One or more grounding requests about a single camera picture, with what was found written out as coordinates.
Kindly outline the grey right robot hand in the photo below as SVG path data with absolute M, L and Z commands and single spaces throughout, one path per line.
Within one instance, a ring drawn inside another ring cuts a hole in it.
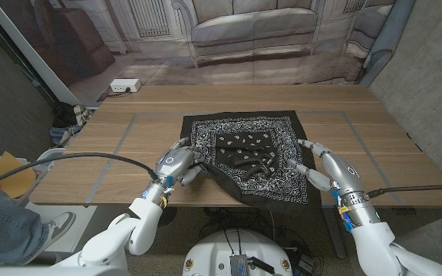
M 315 188 L 322 191 L 337 190 L 341 196 L 350 192 L 364 191 L 361 177 L 349 161 L 320 143 L 301 139 L 298 140 L 298 143 L 320 157 L 324 171 L 331 176 L 329 178 L 321 172 L 289 159 L 289 166 L 305 175 Z

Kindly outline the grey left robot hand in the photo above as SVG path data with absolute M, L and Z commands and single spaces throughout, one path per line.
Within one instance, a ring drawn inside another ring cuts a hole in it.
M 191 183 L 201 171 L 204 161 L 193 146 L 185 146 L 189 137 L 177 140 L 156 162 L 154 172 L 164 188 L 172 187 L 176 181 L 182 186 Z

